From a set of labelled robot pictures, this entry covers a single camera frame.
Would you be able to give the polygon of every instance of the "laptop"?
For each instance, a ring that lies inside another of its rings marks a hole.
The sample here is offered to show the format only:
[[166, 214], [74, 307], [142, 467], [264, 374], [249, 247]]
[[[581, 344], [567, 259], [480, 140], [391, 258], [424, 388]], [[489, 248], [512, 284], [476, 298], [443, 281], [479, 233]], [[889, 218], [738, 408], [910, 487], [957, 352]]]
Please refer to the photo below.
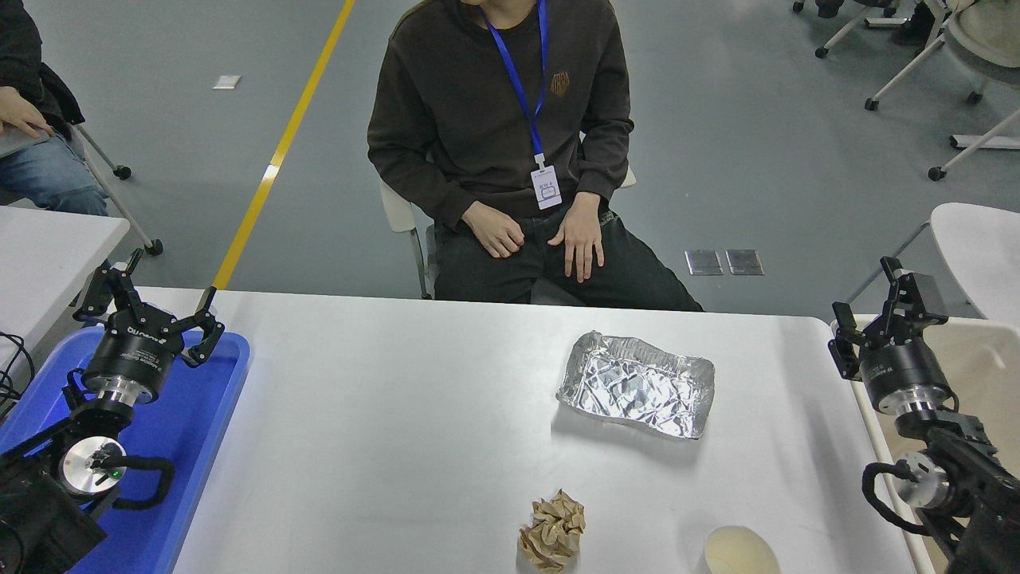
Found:
[[0, 133], [0, 157], [7, 157], [11, 153], [15, 153], [32, 147], [37, 143], [43, 143], [50, 139], [50, 135], [46, 132], [36, 128], [36, 132], [41, 136], [40, 138], [32, 138], [21, 129], [11, 125], [10, 123], [3, 124], [3, 133]]

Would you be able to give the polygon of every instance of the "blue lanyard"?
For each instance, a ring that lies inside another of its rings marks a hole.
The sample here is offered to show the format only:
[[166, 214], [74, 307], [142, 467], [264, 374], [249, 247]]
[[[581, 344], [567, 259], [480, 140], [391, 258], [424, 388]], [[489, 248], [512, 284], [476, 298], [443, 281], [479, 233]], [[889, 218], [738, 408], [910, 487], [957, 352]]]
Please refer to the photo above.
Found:
[[531, 124], [531, 147], [534, 148], [534, 160], [539, 163], [540, 169], [545, 168], [546, 155], [542, 152], [542, 139], [539, 137], [538, 120], [539, 112], [542, 111], [542, 104], [546, 101], [546, 62], [549, 59], [549, 22], [546, 18], [546, 0], [539, 0], [539, 34], [542, 36], [542, 90], [539, 92], [539, 105], [534, 108], [533, 114], [527, 106], [524, 86], [520, 83], [520, 74], [517, 73], [517, 67], [513, 64], [513, 58], [510, 57], [510, 50], [507, 49], [506, 42], [503, 41], [500, 32], [489, 21], [484, 10], [480, 6], [478, 7], [478, 12], [484, 18], [486, 25], [489, 27], [489, 32], [493, 35], [493, 40], [496, 40], [496, 46], [500, 49], [500, 55], [503, 56], [503, 65], [506, 66], [507, 73], [510, 75], [510, 83], [513, 84], [514, 92], [517, 93], [517, 101], [520, 102], [520, 108], [524, 110], [524, 117]]

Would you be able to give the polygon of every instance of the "robotic arm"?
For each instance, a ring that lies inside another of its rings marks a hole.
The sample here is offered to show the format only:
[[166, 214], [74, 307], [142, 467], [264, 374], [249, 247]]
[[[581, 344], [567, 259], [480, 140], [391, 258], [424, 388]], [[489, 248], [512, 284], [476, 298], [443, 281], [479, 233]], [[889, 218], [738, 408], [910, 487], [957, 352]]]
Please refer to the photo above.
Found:
[[[65, 572], [106, 537], [103, 513], [146, 510], [169, 491], [172, 463], [130, 456], [117, 437], [136, 405], [159, 399], [176, 357], [191, 368], [208, 360], [223, 324], [209, 311], [213, 286], [181, 320], [143, 303], [131, 280], [141, 256], [136, 250], [124, 270], [100, 266], [83, 295], [74, 319], [101, 317], [111, 301], [116, 312], [89, 365], [67, 374], [67, 417], [0, 456], [0, 574]], [[185, 349], [183, 333], [196, 327], [202, 341]], [[117, 483], [129, 469], [159, 472], [156, 492], [121, 499]]]
[[[849, 305], [832, 304], [837, 329], [829, 352], [843, 378], [863, 381], [875, 411], [896, 417], [897, 432], [926, 449], [895, 465], [868, 465], [865, 499], [885, 520], [934, 538], [950, 559], [947, 574], [1020, 572], [1020, 481], [1002, 467], [977, 417], [959, 413], [959, 400], [922, 336], [947, 322], [932, 311], [942, 307], [938, 290], [931, 276], [906, 270], [892, 257], [881, 263], [889, 280], [882, 314], [862, 332]], [[949, 399], [952, 409], [945, 406]], [[897, 493], [921, 524], [902, 519], [875, 495], [874, 479], [884, 473], [895, 477]]]

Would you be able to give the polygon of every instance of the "blue tray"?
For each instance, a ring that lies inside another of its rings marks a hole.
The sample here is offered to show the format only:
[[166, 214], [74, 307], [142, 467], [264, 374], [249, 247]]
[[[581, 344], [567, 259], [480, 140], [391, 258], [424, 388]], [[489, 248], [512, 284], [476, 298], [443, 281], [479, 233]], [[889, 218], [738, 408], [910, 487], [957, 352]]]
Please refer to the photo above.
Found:
[[[10, 419], [0, 427], [0, 452], [67, 416], [60, 394], [67, 372], [89, 364], [102, 335], [102, 327], [82, 329], [57, 346]], [[201, 335], [189, 331], [185, 344], [194, 346]], [[172, 461], [176, 473], [170, 491], [161, 505], [147, 511], [107, 511], [99, 520], [106, 539], [70, 572], [164, 574], [173, 570], [241, 395], [248, 357], [248, 342], [237, 333], [224, 333], [205, 365], [189, 369], [177, 359], [159, 400], [135, 406], [135, 420], [118, 441], [129, 455]], [[158, 475], [129, 470], [120, 481], [122, 497], [148, 499], [155, 492]]]

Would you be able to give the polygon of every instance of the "crumpled paper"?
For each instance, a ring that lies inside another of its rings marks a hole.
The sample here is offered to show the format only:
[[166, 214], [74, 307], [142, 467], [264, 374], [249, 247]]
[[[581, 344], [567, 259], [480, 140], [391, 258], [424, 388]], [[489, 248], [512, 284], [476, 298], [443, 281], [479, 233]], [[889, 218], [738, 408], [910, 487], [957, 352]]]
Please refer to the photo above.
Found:
[[563, 571], [580, 552], [584, 506], [562, 489], [549, 502], [531, 503], [531, 526], [520, 529], [518, 545], [543, 574]]

